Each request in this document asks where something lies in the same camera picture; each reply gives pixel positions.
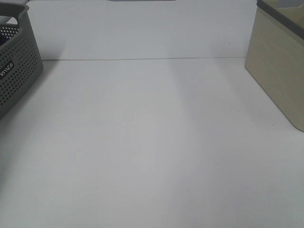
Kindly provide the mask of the blue microfibre towel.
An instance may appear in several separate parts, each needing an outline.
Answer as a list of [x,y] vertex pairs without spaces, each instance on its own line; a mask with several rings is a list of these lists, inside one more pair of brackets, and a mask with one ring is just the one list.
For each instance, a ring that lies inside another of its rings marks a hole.
[[2,46],[4,43],[6,43],[9,40],[9,38],[0,35],[0,46]]

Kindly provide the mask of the beige plastic storage bin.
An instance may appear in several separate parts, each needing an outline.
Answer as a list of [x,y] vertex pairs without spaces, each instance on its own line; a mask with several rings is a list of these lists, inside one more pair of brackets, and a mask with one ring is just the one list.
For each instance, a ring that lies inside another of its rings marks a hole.
[[304,2],[259,0],[245,68],[288,121],[304,129]]

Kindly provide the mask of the grey perforated plastic basket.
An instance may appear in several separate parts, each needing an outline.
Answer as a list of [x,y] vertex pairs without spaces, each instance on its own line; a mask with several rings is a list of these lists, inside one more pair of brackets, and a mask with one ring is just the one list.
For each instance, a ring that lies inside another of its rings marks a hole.
[[43,71],[43,63],[23,4],[0,4],[0,15],[17,24],[0,25],[5,42],[0,46],[0,117],[3,118],[31,88]]

